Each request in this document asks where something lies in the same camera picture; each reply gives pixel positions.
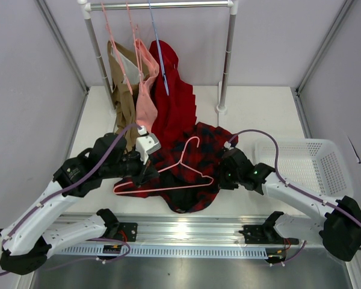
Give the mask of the red plaid skirt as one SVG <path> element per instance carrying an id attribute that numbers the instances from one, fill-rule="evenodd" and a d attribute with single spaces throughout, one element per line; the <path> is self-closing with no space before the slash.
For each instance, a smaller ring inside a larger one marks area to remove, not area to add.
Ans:
<path id="1" fill-rule="evenodd" d="M 238 137 L 220 126 L 199 122 L 169 148 L 152 155 L 157 178 L 140 187 L 124 178 L 114 185 L 113 192 L 139 198 L 159 196 L 178 214 L 204 210 L 220 191 L 219 166 L 227 142 L 236 146 Z"/>

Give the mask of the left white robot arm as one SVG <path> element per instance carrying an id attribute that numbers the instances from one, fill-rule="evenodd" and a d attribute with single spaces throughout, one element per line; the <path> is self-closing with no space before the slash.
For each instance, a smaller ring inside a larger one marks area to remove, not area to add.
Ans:
<path id="1" fill-rule="evenodd" d="M 121 240 L 120 222 L 107 208 L 61 229 L 50 226 L 66 209 L 99 188 L 104 179 L 130 177 L 135 185 L 141 185 L 159 175 L 150 163 L 150 155 L 161 147 L 154 134 L 139 136 L 133 151 L 127 152 L 126 145 L 124 136 L 107 133 L 93 147 L 63 163 L 22 216 L 0 229 L 0 276 L 27 275 L 55 253 L 82 241 Z"/>

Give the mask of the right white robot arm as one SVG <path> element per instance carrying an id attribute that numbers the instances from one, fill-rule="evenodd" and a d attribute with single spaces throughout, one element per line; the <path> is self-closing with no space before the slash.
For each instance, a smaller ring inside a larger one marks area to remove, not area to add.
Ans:
<path id="1" fill-rule="evenodd" d="M 281 238 L 296 238 L 321 243 L 337 259 L 351 261 L 361 250 L 361 209 L 349 196 L 317 196 L 289 183 L 277 169 L 253 165 L 238 148 L 225 149 L 220 162 L 220 187 L 235 190 L 243 186 L 262 196 L 277 199 L 299 210 L 302 217 L 275 212 L 263 227 L 264 239 L 276 243 Z"/>

